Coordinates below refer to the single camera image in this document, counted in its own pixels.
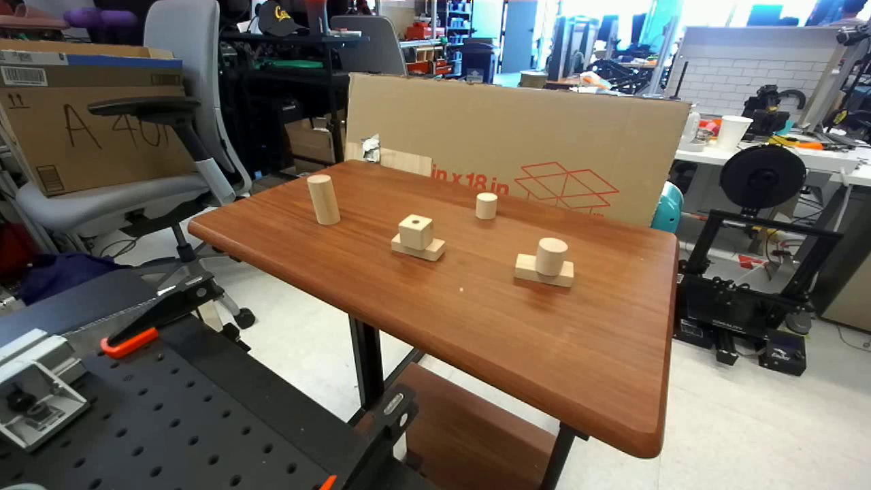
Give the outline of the flat wooden block under cube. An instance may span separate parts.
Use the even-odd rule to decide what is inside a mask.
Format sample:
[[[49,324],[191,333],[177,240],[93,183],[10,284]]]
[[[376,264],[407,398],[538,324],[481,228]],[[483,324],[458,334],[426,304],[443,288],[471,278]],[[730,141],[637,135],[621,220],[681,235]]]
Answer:
[[[399,256],[414,256],[414,258],[424,258],[424,260],[441,260],[445,251],[445,240],[430,240],[424,248],[407,248],[399,235],[392,237],[392,252]]]

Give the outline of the grey metal bracket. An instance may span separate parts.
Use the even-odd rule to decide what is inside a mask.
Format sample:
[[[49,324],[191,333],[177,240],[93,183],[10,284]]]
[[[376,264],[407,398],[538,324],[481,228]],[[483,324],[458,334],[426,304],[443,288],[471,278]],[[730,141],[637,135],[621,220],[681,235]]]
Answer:
[[[0,376],[0,436],[25,451],[42,445],[86,407],[85,395],[38,362]]]

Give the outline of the black perforated workbench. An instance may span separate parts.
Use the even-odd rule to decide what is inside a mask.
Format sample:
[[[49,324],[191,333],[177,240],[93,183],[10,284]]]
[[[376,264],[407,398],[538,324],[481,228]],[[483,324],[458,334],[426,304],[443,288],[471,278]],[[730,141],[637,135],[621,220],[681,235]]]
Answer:
[[[2,349],[2,372],[30,362],[90,407],[36,451],[0,439],[0,490],[426,490],[392,456],[407,401],[358,432],[195,324],[128,358],[42,333]]]

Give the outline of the large cardboard sheet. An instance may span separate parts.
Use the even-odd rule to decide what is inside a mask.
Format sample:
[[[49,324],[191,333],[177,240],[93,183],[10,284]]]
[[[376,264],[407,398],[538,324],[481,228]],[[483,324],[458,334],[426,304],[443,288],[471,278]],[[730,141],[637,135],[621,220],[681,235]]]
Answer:
[[[354,73],[342,145],[347,160],[647,225],[686,117],[681,100]]]

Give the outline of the brown cardboard box left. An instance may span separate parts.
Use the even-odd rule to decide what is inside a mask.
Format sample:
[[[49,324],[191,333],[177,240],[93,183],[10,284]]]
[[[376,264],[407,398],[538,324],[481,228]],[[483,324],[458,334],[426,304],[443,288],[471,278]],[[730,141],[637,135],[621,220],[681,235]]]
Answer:
[[[2,139],[49,196],[183,176],[173,131],[93,102],[183,94],[183,62],[145,47],[0,40]]]

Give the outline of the wooden shelf under table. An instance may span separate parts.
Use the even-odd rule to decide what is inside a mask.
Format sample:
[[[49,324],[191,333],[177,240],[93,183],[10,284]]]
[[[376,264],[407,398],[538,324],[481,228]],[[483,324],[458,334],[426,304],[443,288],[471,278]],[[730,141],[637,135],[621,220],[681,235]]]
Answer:
[[[542,490],[554,443],[547,431],[419,364],[388,388],[414,395],[403,462],[436,490]]]

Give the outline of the black 3D printer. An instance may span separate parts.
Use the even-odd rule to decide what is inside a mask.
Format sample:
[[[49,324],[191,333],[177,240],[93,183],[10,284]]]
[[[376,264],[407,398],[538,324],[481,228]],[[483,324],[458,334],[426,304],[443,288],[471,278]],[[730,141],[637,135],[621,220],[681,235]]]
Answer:
[[[737,362],[742,342],[768,371],[805,372],[805,339],[783,333],[783,324],[814,311],[811,279],[840,235],[765,218],[765,209],[792,202],[802,184],[805,164],[776,145],[737,150],[720,165],[719,187],[734,211],[709,209],[692,252],[678,264],[678,339],[709,349],[724,364]],[[777,292],[758,292],[749,279],[709,274],[709,251],[720,230],[739,237],[739,270],[772,278],[788,264],[792,278]]]

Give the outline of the tall wooden cylinder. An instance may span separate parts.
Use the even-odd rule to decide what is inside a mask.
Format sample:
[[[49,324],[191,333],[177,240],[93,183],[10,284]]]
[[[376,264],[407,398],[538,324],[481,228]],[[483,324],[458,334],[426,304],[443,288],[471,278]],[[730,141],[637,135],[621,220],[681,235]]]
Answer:
[[[338,196],[330,175],[311,175],[306,196],[311,196],[317,225],[331,225],[340,220],[340,206],[338,206]]]

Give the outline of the white cup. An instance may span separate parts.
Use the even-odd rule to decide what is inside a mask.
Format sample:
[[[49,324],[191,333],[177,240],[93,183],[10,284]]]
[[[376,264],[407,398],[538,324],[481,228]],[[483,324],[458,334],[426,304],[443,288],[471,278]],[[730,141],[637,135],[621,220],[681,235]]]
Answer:
[[[719,126],[716,147],[724,153],[734,153],[751,126],[751,117],[724,115]]]

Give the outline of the orange handled black clamp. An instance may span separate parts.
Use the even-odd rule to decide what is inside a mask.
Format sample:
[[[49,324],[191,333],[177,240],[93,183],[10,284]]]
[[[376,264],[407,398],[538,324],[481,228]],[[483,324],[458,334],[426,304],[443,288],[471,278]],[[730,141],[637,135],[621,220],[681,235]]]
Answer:
[[[153,346],[166,327],[191,315],[199,304],[214,296],[213,279],[195,279],[191,286],[173,286],[157,293],[157,298],[135,315],[128,327],[115,334],[105,334],[97,349],[109,358],[128,358],[131,353]]]

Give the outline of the flat wooden block under cylinder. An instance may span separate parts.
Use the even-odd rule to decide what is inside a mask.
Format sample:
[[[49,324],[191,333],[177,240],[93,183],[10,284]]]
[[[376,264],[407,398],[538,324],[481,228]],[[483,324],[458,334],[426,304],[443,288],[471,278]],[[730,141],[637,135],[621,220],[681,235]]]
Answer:
[[[517,252],[513,256],[513,278],[530,279],[530,284],[547,284],[547,286],[557,286],[557,288],[570,288],[575,286],[575,264],[564,260],[557,273],[542,273],[532,252]]]

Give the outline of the grey office chair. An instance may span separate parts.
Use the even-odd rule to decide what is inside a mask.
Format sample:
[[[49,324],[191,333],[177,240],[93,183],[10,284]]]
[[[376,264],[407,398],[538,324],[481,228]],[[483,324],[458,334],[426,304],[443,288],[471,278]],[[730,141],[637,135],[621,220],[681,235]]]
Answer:
[[[2,131],[26,183],[13,202],[49,251],[86,251],[104,235],[170,230],[170,292],[255,315],[202,266],[183,224],[245,198],[249,175],[221,108],[218,0],[155,0],[139,58],[86,47],[2,48]]]

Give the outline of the wooden cube with hole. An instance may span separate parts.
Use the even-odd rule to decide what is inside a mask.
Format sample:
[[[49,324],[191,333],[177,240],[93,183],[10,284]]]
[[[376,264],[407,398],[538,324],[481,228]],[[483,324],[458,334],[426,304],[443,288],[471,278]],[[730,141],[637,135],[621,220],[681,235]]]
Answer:
[[[404,214],[398,224],[398,235],[407,248],[424,248],[436,237],[432,220],[426,214]]]

